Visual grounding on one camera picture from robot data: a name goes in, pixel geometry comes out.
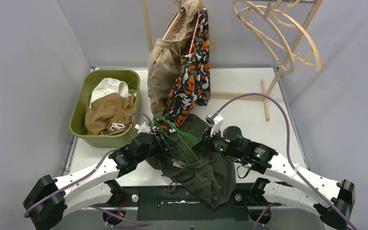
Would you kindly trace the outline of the green hanger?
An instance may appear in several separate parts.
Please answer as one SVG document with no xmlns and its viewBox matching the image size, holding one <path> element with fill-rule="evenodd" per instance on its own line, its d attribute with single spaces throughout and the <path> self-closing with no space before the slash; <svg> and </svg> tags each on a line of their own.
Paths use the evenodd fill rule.
<svg viewBox="0 0 368 230">
<path fill-rule="evenodd" d="M 162 132 L 163 135 L 169 137 L 170 129 L 173 129 L 173 134 L 176 134 L 178 139 L 180 140 L 180 144 L 183 144 L 185 148 L 192 154 L 192 156 L 199 161 L 200 157 L 194 153 L 190 145 L 186 142 L 187 140 L 191 141 L 193 144 L 197 144 L 199 140 L 194 137 L 192 134 L 181 131 L 176 125 L 161 115 L 155 115 L 153 117 L 153 122 L 155 126 Z"/>
</svg>

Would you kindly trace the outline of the dark green shorts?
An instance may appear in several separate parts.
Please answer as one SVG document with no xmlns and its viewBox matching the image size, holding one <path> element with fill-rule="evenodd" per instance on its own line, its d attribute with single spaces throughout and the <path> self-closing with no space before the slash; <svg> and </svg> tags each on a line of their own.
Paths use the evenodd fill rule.
<svg viewBox="0 0 368 230">
<path fill-rule="evenodd" d="M 192 134 L 198 140 L 208 128 L 208 124 L 194 114 L 190 114 L 184 124 L 178 127 L 181 131 Z M 174 130 L 170 129 L 169 138 L 180 142 Z M 158 157 L 147 159 L 154 169 L 161 171 L 173 184 L 181 184 L 190 193 L 200 198 L 211 207 L 218 207 L 229 201 L 235 189 L 234 163 L 215 155 L 205 158 L 197 154 L 197 161 L 192 154 L 179 143 L 179 147 Z"/>
</svg>

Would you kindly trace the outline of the brown shorts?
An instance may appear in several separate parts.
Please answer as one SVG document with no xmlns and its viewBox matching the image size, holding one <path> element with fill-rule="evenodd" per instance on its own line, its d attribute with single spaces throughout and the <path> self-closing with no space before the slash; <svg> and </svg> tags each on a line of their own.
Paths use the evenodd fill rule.
<svg viewBox="0 0 368 230">
<path fill-rule="evenodd" d="M 85 115 L 85 127 L 90 135 L 120 135 L 132 126 L 136 97 L 111 93 L 95 100 Z"/>
</svg>

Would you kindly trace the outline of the camouflage patterned shorts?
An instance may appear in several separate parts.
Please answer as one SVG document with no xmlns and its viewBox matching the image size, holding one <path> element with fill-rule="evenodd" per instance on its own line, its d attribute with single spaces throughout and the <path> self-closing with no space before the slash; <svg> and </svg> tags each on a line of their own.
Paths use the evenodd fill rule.
<svg viewBox="0 0 368 230">
<path fill-rule="evenodd" d="M 163 116 L 176 127 L 195 105 L 206 106 L 211 95 L 208 9 L 195 16 L 196 30 L 180 57 L 181 70 L 169 92 Z"/>
</svg>

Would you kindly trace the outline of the olive green plastic basket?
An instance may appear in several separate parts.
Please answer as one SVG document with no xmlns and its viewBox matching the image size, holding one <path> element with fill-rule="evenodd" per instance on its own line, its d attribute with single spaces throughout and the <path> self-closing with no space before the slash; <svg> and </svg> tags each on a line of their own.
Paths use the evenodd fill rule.
<svg viewBox="0 0 368 230">
<path fill-rule="evenodd" d="M 84 80 L 77 99 L 69 129 L 71 133 L 96 148 L 117 148 L 129 144 L 137 135 L 134 127 L 118 135 L 90 135 L 85 126 L 85 115 L 90 105 L 93 89 L 105 78 L 117 79 L 128 84 L 129 91 L 136 94 L 134 111 L 138 112 L 141 106 L 140 76 L 129 69 L 97 69 L 92 71 Z"/>
</svg>

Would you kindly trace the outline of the white shorts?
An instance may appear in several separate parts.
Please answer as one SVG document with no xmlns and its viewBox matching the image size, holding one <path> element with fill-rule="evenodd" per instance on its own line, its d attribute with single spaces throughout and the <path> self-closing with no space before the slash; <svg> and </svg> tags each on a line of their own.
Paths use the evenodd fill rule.
<svg viewBox="0 0 368 230">
<path fill-rule="evenodd" d="M 94 101 L 112 93 L 118 93 L 125 99 L 128 99 L 131 95 L 126 82 L 113 78 L 104 78 L 98 83 L 97 86 L 94 87 L 91 94 L 89 107 L 91 107 L 91 104 Z"/>
</svg>

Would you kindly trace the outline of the pink hanger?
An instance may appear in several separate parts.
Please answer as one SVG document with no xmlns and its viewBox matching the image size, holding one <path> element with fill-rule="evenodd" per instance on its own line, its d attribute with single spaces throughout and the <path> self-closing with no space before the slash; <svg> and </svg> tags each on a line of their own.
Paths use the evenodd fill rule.
<svg viewBox="0 0 368 230">
<path fill-rule="evenodd" d="M 195 23 L 193 35 L 191 37 L 190 48 L 188 50 L 188 54 L 191 54 L 191 55 L 193 54 L 195 36 L 196 36 L 196 32 L 197 32 L 199 21 L 200 21 L 200 17 L 201 17 L 201 8 L 199 7 L 198 8 L 198 11 L 197 11 L 197 19 L 196 19 L 196 23 Z"/>
</svg>

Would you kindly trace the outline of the wooden hanger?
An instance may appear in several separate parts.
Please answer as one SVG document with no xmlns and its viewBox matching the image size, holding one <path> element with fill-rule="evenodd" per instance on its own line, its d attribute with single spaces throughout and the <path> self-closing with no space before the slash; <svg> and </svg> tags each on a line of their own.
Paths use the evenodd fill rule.
<svg viewBox="0 0 368 230">
<path fill-rule="evenodd" d="M 269 54 L 272 56 L 274 61 L 278 64 L 279 69 L 282 70 L 285 74 L 290 74 L 295 69 L 295 58 L 293 57 L 293 52 L 291 51 L 291 48 L 290 48 L 287 40 L 285 39 L 285 37 L 283 36 L 283 34 L 279 30 L 279 28 L 269 18 L 269 14 L 272 11 L 276 10 L 279 7 L 279 5 L 281 4 L 281 2 L 282 1 L 280 1 L 280 0 L 277 0 L 276 2 L 271 2 L 270 1 L 266 6 L 263 7 L 263 8 L 265 8 L 265 11 L 261 10 L 257 5 L 255 5 L 254 3 L 252 3 L 251 1 L 248 1 L 248 0 L 244 1 L 244 4 L 246 5 L 246 7 L 241 9 L 241 10 L 238 10 L 236 8 L 236 4 L 237 4 L 236 0 L 234 0 L 232 2 L 232 7 L 233 7 L 233 10 L 234 10 L 234 13 L 235 13 L 235 17 L 238 18 L 253 33 L 255 33 L 256 37 L 266 47 Z M 281 41 L 280 43 L 277 42 L 276 40 L 272 39 L 270 36 L 268 36 L 267 34 L 262 32 L 258 28 L 256 28 L 253 25 L 253 22 L 248 20 L 248 15 L 249 15 L 250 11 L 256 12 L 258 14 L 258 16 L 260 16 L 271 27 L 271 29 L 275 32 L 277 37 L 280 39 L 280 41 Z M 274 50 L 270 47 L 270 45 L 267 42 L 271 42 L 272 44 L 274 44 L 275 46 L 277 46 L 281 50 L 285 51 L 286 56 L 285 56 L 285 59 L 283 61 L 281 61 L 278 58 L 278 56 L 276 55 Z"/>
<path fill-rule="evenodd" d="M 290 74 L 293 72 L 292 69 L 289 70 L 284 70 L 284 67 L 287 66 L 287 64 L 290 65 L 290 68 L 294 68 L 295 67 L 295 59 L 299 58 L 299 55 L 294 55 L 294 51 L 296 50 L 296 48 L 298 47 L 300 41 L 302 40 L 302 38 L 306 38 L 307 41 L 309 42 L 309 45 L 311 46 L 311 50 L 309 51 L 309 53 L 307 54 L 307 56 L 305 57 L 305 59 L 301 59 L 300 62 L 305 64 L 305 65 L 309 65 L 308 60 L 310 59 L 311 55 L 314 55 L 314 60 L 315 60 L 315 64 L 313 64 L 313 66 L 316 67 L 316 72 L 320 73 L 322 71 L 322 60 L 321 60 L 321 56 L 319 53 L 319 50 L 314 42 L 314 40 L 312 39 L 312 37 L 309 35 L 307 29 L 310 25 L 310 23 L 312 22 L 315 14 L 317 13 L 319 7 L 322 4 L 321 0 L 312 0 L 312 7 L 310 9 L 310 12 L 307 14 L 307 17 L 305 19 L 305 21 L 303 22 L 303 24 L 298 23 L 294 18 L 292 18 L 291 16 L 288 15 L 288 10 L 291 8 L 296 7 L 300 1 L 299 0 L 293 0 L 289 5 L 287 5 L 283 10 L 279 10 L 278 7 L 281 5 L 282 1 L 281 0 L 277 0 L 276 2 L 272 3 L 268 3 L 267 7 L 266 7 L 266 11 L 265 11 L 265 17 L 268 17 L 269 15 L 271 15 L 273 17 L 273 19 L 275 19 L 280 25 L 288 27 L 288 28 L 298 28 L 298 33 L 291 45 L 291 48 L 289 51 L 286 52 L 286 54 L 290 54 L 290 57 L 286 57 L 283 61 L 283 63 L 279 66 L 279 70 L 278 70 L 278 74 Z M 289 19 L 289 21 L 291 21 L 290 24 L 285 23 L 281 20 L 279 20 L 274 12 L 278 12 L 279 14 L 281 14 L 282 16 L 286 17 Z"/>
</svg>

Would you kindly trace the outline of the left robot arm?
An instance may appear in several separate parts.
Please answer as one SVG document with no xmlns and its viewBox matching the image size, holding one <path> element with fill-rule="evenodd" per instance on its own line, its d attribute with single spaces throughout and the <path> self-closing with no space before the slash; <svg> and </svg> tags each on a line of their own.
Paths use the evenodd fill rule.
<svg viewBox="0 0 368 230">
<path fill-rule="evenodd" d="M 49 230 L 76 210 L 107 202 L 118 204 L 123 197 L 118 178 L 134 171 L 146 159 L 178 146 L 159 130 L 141 132 L 131 143 L 107 152 L 97 164 L 56 178 L 45 175 L 24 200 L 23 216 L 32 221 L 35 229 Z"/>
</svg>

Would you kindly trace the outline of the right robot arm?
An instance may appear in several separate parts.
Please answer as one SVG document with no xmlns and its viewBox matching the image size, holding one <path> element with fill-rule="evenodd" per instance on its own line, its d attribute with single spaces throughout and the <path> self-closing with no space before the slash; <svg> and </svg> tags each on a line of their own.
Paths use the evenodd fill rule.
<svg viewBox="0 0 368 230">
<path fill-rule="evenodd" d="M 250 171 L 286 183 L 281 185 L 258 178 L 250 190 L 254 203 L 281 203 L 313 213 L 333 229 L 350 228 L 348 221 L 355 204 L 355 185 L 351 181 L 328 179 L 289 163 L 273 148 L 245 138 L 237 126 L 215 134 L 211 128 L 207 129 L 192 149 L 208 157 L 219 154 Z"/>
</svg>

